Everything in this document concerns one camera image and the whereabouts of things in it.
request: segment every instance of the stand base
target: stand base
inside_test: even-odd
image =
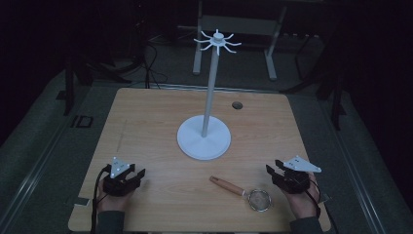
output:
[[[231,133],[219,119],[209,116],[206,137],[202,137],[204,115],[187,119],[179,127],[177,141],[182,151],[198,160],[211,160],[223,155],[231,144]]]

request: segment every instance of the metal frame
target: metal frame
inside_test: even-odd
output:
[[[267,63],[269,79],[274,81],[277,79],[277,73],[274,67],[273,52],[276,47],[277,39],[280,36],[285,13],[286,6],[282,7],[278,20],[243,19],[203,15],[203,0],[199,0],[197,39],[202,40],[201,31],[215,31],[216,29],[219,29],[219,31],[222,32],[272,36],[270,46],[264,51],[264,57]],[[192,70],[194,75],[199,75],[201,73],[202,56],[201,45],[198,43],[195,50],[194,67]]]

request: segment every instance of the wooden table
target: wooden table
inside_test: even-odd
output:
[[[146,169],[131,199],[126,231],[277,232],[294,219],[286,199],[272,183],[265,165],[295,155],[308,159],[289,102],[283,95],[215,92],[211,115],[230,129],[228,151],[211,161],[184,154],[176,141],[186,119],[204,114],[203,91],[121,89],[115,97],[79,197],[93,197],[99,171],[117,156]],[[240,101],[242,109],[232,103]],[[241,196],[213,184],[217,176],[245,190],[261,188],[273,207],[259,213]],[[330,228],[323,204],[320,223]],[[73,231],[91,228],[92,206],[75,206]]]

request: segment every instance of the dark background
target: dark background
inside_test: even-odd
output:
[[[144,46],[137,42],[147,36],[145,26],[156,26],[173,40],[178,23],[195,25],[197,1],[16,0],[3,1],[0,9],[3,143],[64,68],[68,55],[82,53],[106,63],[133,58]],[[412,12],[411,1],[289,3],[282,27],[283,32],[299,36],[318,34],[330,43],[331,51],[320,58],[319,70],[331,63],[348,65],[345,90],[410,209]],[[145,23],[136,28],[137,22]]]

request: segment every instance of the cable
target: cable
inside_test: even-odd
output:
[[[110,170],[110,165],[107,165],[105,168],[103,168],[100,171],[99,175],[97,176],[96,183],[94,184],[94,198],[92,199],[92,209],[93,210],[92,210],[91,234],[94,234],[95,231],[96,231],[97,204],[98,204],[98,202],[96,200],[97,200],[97,189],[99,187],[100,178],[101,178],[101,176],[104,172],[109,172],[109,170]]]
[[[310,194],[308,190],[306,190],[306,194],[309,196],[309,198],[313,201],[314,205],[316,206],[316,212],[317,212],[317,217],[321,214],[321,209],[319,208],[318,202],[316,202],[316,199]]]
[[[107,197],[108,193],[106,193],[102,198],[100,198],[99,201],[97,201],[97,204],[99,204],[105,197]]]
[[[313,184],[316,186],[317,190],[319,191],[319,200],[320,200],[320,198],[321,198],[321,190],[319,189],[319,186],[318,186],[314,181],[312,181],[312,180],[310,180],[310,182],[313,183]],[[324,206],[325,206],[325,211],[327,212],[327,216],[328,216],[328,218],[330,219],[331,224],[333,225],[334,231],[335,231],[335,233],[338,234],[339,232],[338,232],[337,225],[336,225],[336,223],[335,223],[335,221],[334,221],[334,218],[332,217],[332,215],[331,215],[330,211],[328,210],[328,208],[327,208],[327,206],[326,206],[325,203],[324,203]]]
[[[148,44],[147,46],[150,47],[155,52],[155,56],[152,58],[152,61],[149,65],[148,65],[148,62],[147,62],[146,58],[144,58],[144,67],[146,69],[145,81],[144,81],[145,82],[145,89],[150,89],[151,88],[151,86],[150,86],[150,78],[151,77],[152,77],[153,81],[155,82],[155,84],[157,85],[158,89],[161,89],[161,87],[159,86],[159,82],[157,81],[157,79],[154,76],[154,73],[162,75],[162,76],[165,77],[165,80],[163,81],[163,83],[167,82],[168,76],[152,69],[152,66],[153,66],[153,64],[154,64],[154,62],[155,62],[155,60],[158,56],[158,51],[154,46],[152,46],[150,44]]]

